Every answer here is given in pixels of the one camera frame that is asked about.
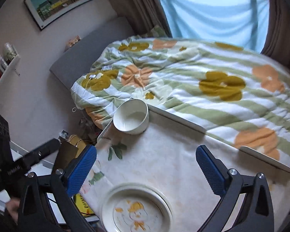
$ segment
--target light blue cloth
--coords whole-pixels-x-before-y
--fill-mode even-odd
[[[208,39],[261,52],[269,0],[160,0],[174,38]]]

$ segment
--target small toy on headboard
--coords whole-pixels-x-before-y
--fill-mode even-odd
[[[75,45],[78,41],[80,41],[81,38],[79,37],[79,35],[77,35],[75,38],[70,39],[67,44],[66,44],[66,49],[65,51],[67,51],[69,48],[71,48],[73,45]]]

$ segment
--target duvet tag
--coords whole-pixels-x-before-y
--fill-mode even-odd
[[[102,67],[102,70],[111,70],[113,68],[113,65],[106,65]]]

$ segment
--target white bowl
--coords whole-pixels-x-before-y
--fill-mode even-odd
[[[100,214],[107,232],[169,232],[173,220],[165,196],[137,183],[113,188],[102,202]]]
[[[131,99],[122,103],[114,114],[113,123],[121,132],[142,133],[149,124],[147,104],[140,99]]]

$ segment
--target floral bedding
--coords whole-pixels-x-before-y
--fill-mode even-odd
[[[71,93],[101,129],[133,97],[290,166],[290,71],[241,47],[133,36],[107,46]]]

